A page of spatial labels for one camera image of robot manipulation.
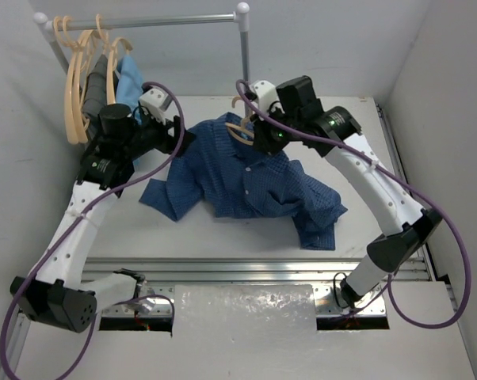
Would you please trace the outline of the grey hanging shirt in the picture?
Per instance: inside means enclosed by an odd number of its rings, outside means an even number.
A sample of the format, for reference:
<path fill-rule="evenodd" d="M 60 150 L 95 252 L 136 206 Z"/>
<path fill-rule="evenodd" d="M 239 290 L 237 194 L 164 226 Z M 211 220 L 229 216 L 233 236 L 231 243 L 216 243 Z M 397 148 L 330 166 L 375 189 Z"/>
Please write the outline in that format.
<path fill-rule="evenodd" d="M 99 129 L 99 112 L 107 105 L 106 84 L 107 84 L 108 58 L 100 55 L 95 66 L 87 77 L 87 88 L 82 105 L 82 115 L 88 119 L 89 125 L 87 133 L 93 138 Z"/>

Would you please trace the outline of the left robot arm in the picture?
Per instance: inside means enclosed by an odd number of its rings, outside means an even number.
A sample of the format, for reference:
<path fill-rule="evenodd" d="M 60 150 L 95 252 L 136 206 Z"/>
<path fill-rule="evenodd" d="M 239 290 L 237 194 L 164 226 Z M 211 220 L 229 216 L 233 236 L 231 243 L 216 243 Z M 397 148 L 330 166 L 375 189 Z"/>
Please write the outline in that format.
<path fill-rule="evenodd" d="M 96 314 L 132 303 L 144 276 L 119 269 L 88 283 L 83 269 L 107 212 L 134 185 L 134 162 L 151 150 L 180 157 L 194 140 L 184 116 L 156 116 L 139 106 L 140 118 L 125 104 L 106 105 L 98 114 L 96 135 L 80 160 L 71 199 L 49 245 L 31 273 L 10 285 L 14 301 L 35 322 L 81 333 Z"/>

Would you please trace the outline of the beige hanger with shirts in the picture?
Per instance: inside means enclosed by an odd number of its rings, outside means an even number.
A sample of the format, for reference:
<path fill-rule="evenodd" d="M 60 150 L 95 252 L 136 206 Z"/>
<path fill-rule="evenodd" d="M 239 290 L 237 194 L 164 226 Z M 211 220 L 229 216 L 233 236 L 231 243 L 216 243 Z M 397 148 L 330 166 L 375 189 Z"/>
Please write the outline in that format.
<path fill-rule="evenodd" d="M 116 68 L 119 62 L 119 48 L 122 47 L 125 55 L 128 55 L 132 50 L 132 43 L 125 37 L 119 36 L 113 42 L 109 39 L 109 33 L 105 31 L 105 28 L 101 24 L 101 15 L 98 13 L 95 17 L 97 26 L 97 33 L 103 42 L 104 52 L 108 53 L 108 61 L 106 65 L 105 73 L 105 95 L 106 104 L 111 105 L 116 103 L 116 87 L 115 87 L 115 75 Z"/>

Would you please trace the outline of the light blue hanging shirt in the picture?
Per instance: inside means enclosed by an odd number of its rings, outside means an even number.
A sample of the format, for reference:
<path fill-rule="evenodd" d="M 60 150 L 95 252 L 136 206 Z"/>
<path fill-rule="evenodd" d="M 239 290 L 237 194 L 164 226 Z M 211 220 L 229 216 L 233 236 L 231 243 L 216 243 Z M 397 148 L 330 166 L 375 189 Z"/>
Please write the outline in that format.
<path fill-rule="evenodd" d="M 127 105 L 133 111 L 143 94 L 143 76 L 130 55 L 125 55 L 119 61 L 117 70 L 119 81 L 116 88 L 116 103 Z"/>

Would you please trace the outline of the aluminium rail frame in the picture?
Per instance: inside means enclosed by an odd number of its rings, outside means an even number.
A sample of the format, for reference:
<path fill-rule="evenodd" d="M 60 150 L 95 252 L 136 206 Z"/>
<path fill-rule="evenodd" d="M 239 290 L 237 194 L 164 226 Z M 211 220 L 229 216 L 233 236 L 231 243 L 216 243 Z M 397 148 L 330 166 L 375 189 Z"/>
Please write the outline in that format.
<path fill-rule="evenodd" d="M 118 268 L 142 272 L 162 299 L 156 315 L 176 314 L 179 286 L 309 286 L 316 326 L 326 309 L 329 282 L 354 268 L 365 246 L 380 233 L 376 220 L 348 181 L 314 151 L 299 144 L 287 149 L 313 177 L 335 188 L 347 206 L 336 227 L 333 251 L 302 250 L 289 219 L 216 219 L 206 203 L 180 222 L 171 222 L 139 203 L 143 185 L 129 188 L 106 215 L 84 275 L 92 280 Z M 374 310 L 394 311 L 388 300 Z M 29 334 L 27 322 L 13 348 L 17 367 Z"/>

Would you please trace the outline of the metal clothes rack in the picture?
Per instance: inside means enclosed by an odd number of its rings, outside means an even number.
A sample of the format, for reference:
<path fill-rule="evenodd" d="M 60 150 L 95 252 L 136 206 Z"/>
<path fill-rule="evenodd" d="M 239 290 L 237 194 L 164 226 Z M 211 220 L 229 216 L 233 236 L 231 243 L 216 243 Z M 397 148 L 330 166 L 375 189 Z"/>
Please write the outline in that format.
<path fill-rule="evenodd" d="M 249 50 L 249 23 L 250 7 L 245 2 L 240 2 L 233 13 L 193 15 L 193 16 L 162 16 L 162 17 L 133 17 L 101 20 L 105 30 L 143 28 L 170 25 L 202 25 L 218 23 L 235 23 L 238 25 L 241 42 L 242 76 L 250 79 L 250 50 Z M 56 41 L 53 29 L 53 20 L 48 19 L 44 13 L 35 13 L 33 20 L 39 27 L 45 40 L 49 43 L 60 66 L 67 74 L 68 64 L 71 59 L 71 50 Z M 70 21 L 67 30 L 73 40 L 77 40 L 82 31 L 93 29 L 97 31 L 95 19 L 93 21 Z"/>

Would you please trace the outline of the blue checkered shirt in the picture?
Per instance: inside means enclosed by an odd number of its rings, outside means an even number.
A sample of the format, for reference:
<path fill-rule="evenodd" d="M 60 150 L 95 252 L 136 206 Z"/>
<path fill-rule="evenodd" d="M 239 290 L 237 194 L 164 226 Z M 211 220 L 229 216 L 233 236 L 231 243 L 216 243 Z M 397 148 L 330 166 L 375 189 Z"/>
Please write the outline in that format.
<path fill-rule="evenodd" d="M 139 202 L 177 222 L 201 200 L 217 218 L 289 217 L 302 249 L 333 250 L 335 225 L 346 213 L 338 192 L 306 174 L 298 160 L 273 156 L 232 138 L 228 112 L 189 129 L 195 140 L 170 163 L 165 180 L 150 179 Z"/>

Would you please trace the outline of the beige wooden hanger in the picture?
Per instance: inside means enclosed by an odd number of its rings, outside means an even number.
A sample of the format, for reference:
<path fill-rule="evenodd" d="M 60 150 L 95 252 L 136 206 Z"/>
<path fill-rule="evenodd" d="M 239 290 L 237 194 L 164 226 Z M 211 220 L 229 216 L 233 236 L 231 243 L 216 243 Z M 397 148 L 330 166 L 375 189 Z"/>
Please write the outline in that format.
<path fill-rule="evenodd" d="M 239 143 L 246 146 L 253 146 L 254 144 L 254 132 L 247 127 L 252 114 L 252 111 L 248 107 L 246 107 L 245 116 L 241 119 L 239 123 L 225 123 L 225 127 L 230 136 Z"/>

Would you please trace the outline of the beige hanger outer left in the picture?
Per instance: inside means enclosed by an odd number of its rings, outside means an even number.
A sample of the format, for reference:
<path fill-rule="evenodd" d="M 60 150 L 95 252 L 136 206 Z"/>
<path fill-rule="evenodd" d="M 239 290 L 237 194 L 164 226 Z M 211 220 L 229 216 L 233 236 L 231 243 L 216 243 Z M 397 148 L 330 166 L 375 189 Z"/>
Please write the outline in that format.
<path fill-rule="evenodd" d="M 64 90 L 64 124 L 67 133 L 67 141 L 72 145 L 76 145 L 84 142 L 83 135 L 85 134 L 84 132 L 77 132 L 77 128 L 75 126 L 74 121 L 72 98 L 75 60 L 82 48 L 81 42 L 79 40 L 73 40 L 70 37 L 69 32 L 67 31 L 67 25 L 70 21 L 72 21 L 72 18 L 70 16 L 56 16 L 53 20 L 53 29 L 56 41 L 64 47 L 70 48 L 71 50 L 71 59 L 68 64 L 67 78 Z"/>

